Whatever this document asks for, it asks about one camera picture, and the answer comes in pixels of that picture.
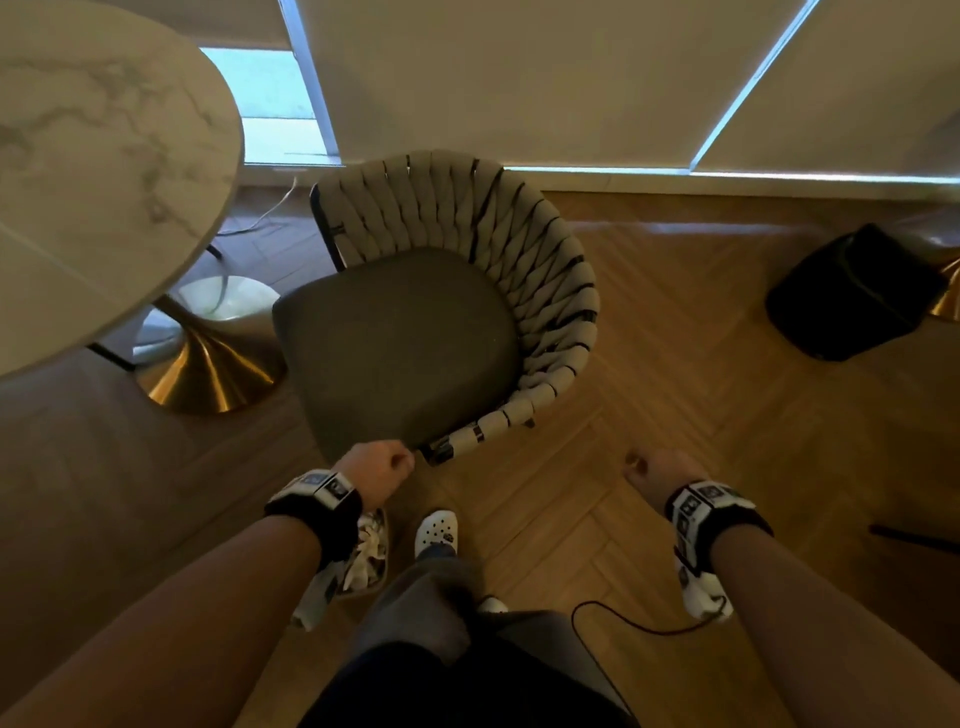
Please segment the person's right hand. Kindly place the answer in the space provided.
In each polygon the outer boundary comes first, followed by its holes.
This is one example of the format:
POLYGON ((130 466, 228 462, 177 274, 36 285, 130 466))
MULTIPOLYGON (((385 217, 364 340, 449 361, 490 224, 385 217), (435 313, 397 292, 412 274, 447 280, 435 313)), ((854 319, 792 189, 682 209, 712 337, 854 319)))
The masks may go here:
POLYGON ((654 481, 652 484, 629 484, 658 515, 666 515, 670 497, 697 475, 695 464, 678 449, 661 448, 654 451, 654 481))

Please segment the person's left hand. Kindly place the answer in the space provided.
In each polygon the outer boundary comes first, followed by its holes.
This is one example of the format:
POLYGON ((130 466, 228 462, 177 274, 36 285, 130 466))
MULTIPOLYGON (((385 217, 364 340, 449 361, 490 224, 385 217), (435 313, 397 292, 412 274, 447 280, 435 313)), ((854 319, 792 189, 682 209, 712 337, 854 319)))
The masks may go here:
POLYGON ((364 513, 382 508, 408 479, 396 480, 392 477, 389 456, 384 452, 381 441, 354 444, 331 467, 332 471, 345 478, 359 494, 364 513))

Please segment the person's right forearm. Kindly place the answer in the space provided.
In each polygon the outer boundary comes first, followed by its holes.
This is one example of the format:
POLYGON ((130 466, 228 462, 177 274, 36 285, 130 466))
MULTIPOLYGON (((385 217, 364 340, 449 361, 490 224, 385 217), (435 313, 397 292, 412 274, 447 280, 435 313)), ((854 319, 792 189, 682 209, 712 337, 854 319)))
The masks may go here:
POLYGON ((798 728, 960 728, 960 684, 761 528, 710 558, 798 728))

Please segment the person's left forearm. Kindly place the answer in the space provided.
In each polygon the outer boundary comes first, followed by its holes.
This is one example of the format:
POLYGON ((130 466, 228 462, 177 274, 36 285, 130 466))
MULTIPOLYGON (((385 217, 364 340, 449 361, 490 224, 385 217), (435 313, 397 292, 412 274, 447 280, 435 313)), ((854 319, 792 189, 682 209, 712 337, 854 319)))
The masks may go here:
POLYGON ((232 728, 321 555, 299 520, 258 520, 121 613, 0 728, 232 728))

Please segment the white clog shoe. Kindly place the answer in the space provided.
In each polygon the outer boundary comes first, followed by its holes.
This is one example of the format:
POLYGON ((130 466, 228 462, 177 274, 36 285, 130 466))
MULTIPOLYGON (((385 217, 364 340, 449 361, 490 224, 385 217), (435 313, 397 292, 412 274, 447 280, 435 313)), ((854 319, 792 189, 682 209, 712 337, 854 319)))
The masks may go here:
POLYGON ((459 519, 448 509, 428 514, 414 535, 414 561, 456 558, 459 555, 459 519))

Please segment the patterned white slipper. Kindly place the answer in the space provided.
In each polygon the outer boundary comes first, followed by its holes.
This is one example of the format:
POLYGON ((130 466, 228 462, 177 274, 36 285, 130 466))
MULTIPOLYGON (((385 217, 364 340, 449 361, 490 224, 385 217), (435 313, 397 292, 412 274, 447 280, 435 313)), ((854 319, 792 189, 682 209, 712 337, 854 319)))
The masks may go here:
POLYGON ((387 579, 389 556, 389 520, 386 511, 378 508, 358 520, 358 542, 346 563, 336 597, 365 597, 378 591, 387 579))

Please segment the woven beige chair grey cushion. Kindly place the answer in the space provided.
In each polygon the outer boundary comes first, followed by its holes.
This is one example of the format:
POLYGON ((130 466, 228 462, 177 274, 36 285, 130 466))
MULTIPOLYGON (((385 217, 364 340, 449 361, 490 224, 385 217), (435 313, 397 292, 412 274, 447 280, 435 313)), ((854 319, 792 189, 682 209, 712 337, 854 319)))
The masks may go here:
POLYGON ((431 465, 570 389, 601 298, 557 208, 499 162, 411 151, 325 174, 309 196, 335 272, 272 321, 319 450, 398 440, 431 465))

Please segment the grey trousers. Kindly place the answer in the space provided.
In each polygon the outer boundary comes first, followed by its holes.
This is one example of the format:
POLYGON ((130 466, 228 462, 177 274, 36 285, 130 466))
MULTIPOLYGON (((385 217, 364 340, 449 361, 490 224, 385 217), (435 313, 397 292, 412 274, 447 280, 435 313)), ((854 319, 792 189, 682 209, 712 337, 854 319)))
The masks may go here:
POLYGON ((338 672, 361 654, 395 642, 421 647, 452 666, 470 647, 499 638, 611 700, 635 719, 574 634, 568 616, 553 611, 485 613, 483 589, 478 567, 467 560, 414 561, 367 612, 338 672))

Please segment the gold table base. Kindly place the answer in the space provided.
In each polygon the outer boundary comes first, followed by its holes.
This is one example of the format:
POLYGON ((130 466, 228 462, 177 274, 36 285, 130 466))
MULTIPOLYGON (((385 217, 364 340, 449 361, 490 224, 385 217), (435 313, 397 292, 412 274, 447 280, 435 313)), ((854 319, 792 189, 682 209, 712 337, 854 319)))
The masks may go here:
POLYGON ((263 401, 288 371, 272 319, 279 299, 266 283, 226 273, 160 297, 131 352, 141 389, 157 405, 188 415, 263 401))

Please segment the black shirt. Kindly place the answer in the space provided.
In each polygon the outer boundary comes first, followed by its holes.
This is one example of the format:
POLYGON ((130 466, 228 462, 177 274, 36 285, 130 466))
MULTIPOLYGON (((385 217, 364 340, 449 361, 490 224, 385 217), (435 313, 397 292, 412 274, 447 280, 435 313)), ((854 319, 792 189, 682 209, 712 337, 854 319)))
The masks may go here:
POLYGON ((390 642, 342 667, 296 728, 640 728, 630 714, 499 637, 452 665, 390 642))

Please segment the black bag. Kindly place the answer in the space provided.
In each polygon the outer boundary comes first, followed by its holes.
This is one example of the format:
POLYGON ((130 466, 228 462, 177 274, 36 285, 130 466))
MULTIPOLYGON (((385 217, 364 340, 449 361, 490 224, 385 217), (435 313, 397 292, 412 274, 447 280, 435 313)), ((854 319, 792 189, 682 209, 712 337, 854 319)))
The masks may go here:
POLYGON ((764 309, 801 353, 843 362, 915 332, 948 286, 937 266, 870 223, 799 261, 764 309))

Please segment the black furniture leg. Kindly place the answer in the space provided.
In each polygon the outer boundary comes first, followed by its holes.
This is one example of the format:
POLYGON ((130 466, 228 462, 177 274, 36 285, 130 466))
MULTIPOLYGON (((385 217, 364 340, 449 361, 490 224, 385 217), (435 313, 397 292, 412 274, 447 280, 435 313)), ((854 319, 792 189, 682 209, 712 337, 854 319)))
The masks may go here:
POLYGON ((960 541, 914 533, 877 523, 870 524, 868 526, 868 532, 872 536, 888 541, 912 545, 933 552, 960 556, 960 541))

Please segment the gold lamp base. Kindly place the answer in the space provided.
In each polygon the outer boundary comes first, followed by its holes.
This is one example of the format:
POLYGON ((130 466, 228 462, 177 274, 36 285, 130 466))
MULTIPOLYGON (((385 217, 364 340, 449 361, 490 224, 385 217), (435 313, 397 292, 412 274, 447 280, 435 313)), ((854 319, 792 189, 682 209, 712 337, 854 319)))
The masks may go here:
POLYGON ((932 305, 929 315, 960 324, 960 256, 942 265, 940 273, 947 279, 947 285, 932 305))

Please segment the window pane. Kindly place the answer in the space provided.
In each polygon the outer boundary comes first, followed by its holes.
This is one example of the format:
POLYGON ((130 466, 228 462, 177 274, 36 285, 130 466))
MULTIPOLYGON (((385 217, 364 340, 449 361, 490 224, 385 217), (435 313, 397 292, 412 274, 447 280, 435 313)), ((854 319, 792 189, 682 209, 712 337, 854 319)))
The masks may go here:
POLYGON ((241 116, 247 167, 340 164, 324 140, 301 67, 291 50, 202 46, 241 116))

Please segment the wide beige roller blind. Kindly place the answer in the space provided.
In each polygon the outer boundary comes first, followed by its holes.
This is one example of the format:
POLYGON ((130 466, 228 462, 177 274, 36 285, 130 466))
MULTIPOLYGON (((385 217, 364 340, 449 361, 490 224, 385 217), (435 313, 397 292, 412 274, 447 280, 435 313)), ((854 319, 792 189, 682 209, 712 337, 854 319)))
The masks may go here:
POLYGON ((806 0, 295 0, 345 162, 688 170, 806 0))

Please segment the round marble table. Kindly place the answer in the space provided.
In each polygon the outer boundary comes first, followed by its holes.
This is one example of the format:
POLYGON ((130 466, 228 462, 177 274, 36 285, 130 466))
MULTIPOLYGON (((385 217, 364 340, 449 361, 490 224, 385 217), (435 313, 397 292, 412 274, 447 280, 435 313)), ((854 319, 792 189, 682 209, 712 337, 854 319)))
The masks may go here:
POLYGON ((234 96, 189 37, 87 0, 0 0, 0 380, 165 294, 244 162, 234 96))

